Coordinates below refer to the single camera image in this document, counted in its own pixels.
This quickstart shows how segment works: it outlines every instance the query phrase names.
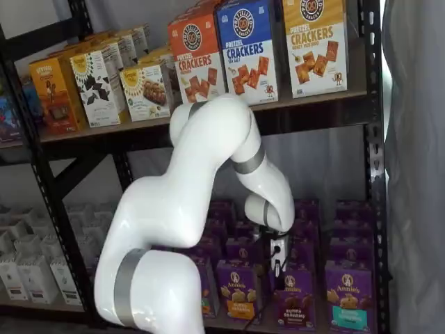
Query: yellow cracker box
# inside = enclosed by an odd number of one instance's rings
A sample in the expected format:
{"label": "yellow cracker box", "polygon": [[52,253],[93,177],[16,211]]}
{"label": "yellow cracker box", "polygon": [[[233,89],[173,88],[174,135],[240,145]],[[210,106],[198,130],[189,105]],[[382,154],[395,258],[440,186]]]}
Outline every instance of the yellow cracker box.
{"label": "yellow cracker box", "polygon": [[346,90],[343,0],[283,0],[293,97]]}
{"label": "yellow cracker box", "polygon": [[120,73],[132,121],[168,117],[173,94],[163,61],[126,68]]}
{"label": "yellow cracker box", "polygon": [[52,134],[75,132],[86,127],[82,104],[70,62],[62,54],[29,65],[44,120]]}
{"label": "yellow cracker box", "polygon": [[116,125],[128,119],[127,105],[108,45],[71,57],[77,88],[91,127]]}

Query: orange cracker box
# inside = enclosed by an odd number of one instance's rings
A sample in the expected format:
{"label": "orange cracker box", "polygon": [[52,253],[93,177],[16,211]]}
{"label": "orange cracker box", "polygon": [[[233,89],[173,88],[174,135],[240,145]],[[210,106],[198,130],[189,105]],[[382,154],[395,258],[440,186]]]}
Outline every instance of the orange cracker box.
{"label": "orange cracker box", "polygon": [[283,0],[293,97],[346,90],[343,0]]}
{"label": "orange cracker box", "polygon": [[68,58],[59,54],[36,61],[29,65],[29,72],[52,134],[75,132],[87,126]]}
{"label": "orange cracker box", "polygon": [[213,5],[168,26],[183,102],[212,100],[226,92]]}

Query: logo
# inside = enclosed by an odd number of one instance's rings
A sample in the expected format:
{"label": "logo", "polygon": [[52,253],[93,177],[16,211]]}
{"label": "logo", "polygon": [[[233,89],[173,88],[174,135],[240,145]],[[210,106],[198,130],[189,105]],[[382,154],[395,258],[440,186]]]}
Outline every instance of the logo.
{"label": "logo", "polygon": [[252,13],[247,9],[240,9],[234,16],[235,34],[241,38],[249,37],[254,28],[254,20]]}
{"label": "logo", "polygon": [[233,283],[239,283],[239,275],[235,272],[230,273],[230,279]]}
{"label": "logo", "polygon": [[307,21],[316,21],[323,13],[325,0],[301,0],[301,15]]}
{"label": "logo", "polygon": [[196,51],[201,46],[201,30],[194,24],[189,24],[182,33],[184,45],[190,51]]}
{"label": "logo", "polygon": [[343,277],[341,278],[341,281],[342,281],[343,285],[346,287],[352,287],[354,284],[354,278],[348,273],[343,275]]}
{"label": "logo", "polygon": [[293,276],[286,276],[284,279],[284,284],[287,287],[295,287],[295,278]]}

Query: snack box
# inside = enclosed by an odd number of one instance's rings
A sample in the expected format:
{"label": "snack box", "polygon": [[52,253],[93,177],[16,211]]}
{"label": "snack box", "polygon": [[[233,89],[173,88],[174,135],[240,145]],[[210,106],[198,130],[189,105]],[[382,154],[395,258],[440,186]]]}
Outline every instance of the snack box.
{"label": "snack box", "polygon": [[152,61],[165,61],[165,66],[168,69],[168,76],[170,85],[172,86],[173,99],[175,106],[182,103],[181,91],[179,89],[178,74],[175,68],[175,58],[173,57],[172,47],[165,45],[151,51],[148,55],[139,58],[138,64],[151,63]]}
{"label": "snack box", "polygon": [[133,122],[170,116],[175,102],[163,61],[128,67],[120,79]]}
{"label": "snack box", "polygon": [[70,59],[90,127],[117,125],[129,118],[113,53],[108,45],[98,45]]}
{"label": "snack box", "polygon": [[[251,320],[263,305],[257,266],[242,260],[220,260],[216,272],[227,316]],[[261,315],[254,320],[254,324],[260,320]]]}
{"label": "snack box", "polygon": [[330,333],[376,333],[371,268],[364,262],[326,262]]}
{"label": "snack box", "polygon": [[283,0],[292,95],[348,88],[343,0]]}
{"label": "snack box", "polygon": [[19,121],[14,115],[13,106],[6,97],[0,96],[0,143],[20,138]]}
{"label": "snack box", "polygon": [[44,121],[52,134],[75,132],[87,127],[70,62],[64,54],[59,52],[54,57],[29,65]]}
{"label": "snack box", "polygon": [[249,105],[278,101],[273,4],[229,0],[217,17],[229,92]]}
{"label": "snack box", "polygon": [[284,290],[275,286],[275,273],[269,272],[273,288],[276,323],[297,331],[314,332],[316,311],[314,279],[311,271],[298,263],[290,262],[284,273]]}
{"label": "snack box", "polygon": [[216,289],[215,276],[211,267],[210,259],[205,257],[190,256],[196,264],[201,277],[202,290],[202,315],[204,318],[216,318],[220,310],[220,299]]}
{"label": "snack box", "polygon": [[203,102],[226,93],[213,10],[200,6],[168,25],[182,101]]}

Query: blue cracker box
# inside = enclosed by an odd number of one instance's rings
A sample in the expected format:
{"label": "blue cracker box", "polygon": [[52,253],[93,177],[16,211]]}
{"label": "blue cracker box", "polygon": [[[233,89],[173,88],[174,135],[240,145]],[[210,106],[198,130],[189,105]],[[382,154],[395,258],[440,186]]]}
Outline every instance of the blue cracker box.
{"label": "blue cracker box", "polygon": [[278,101],[273,5],[229,0],[216,16],[229,92],[249,105]]}
{"label": "blue cracker box", "polygon": [[20,139],[19,121],[6,97],[0,96],[0,143],[17,139]]}

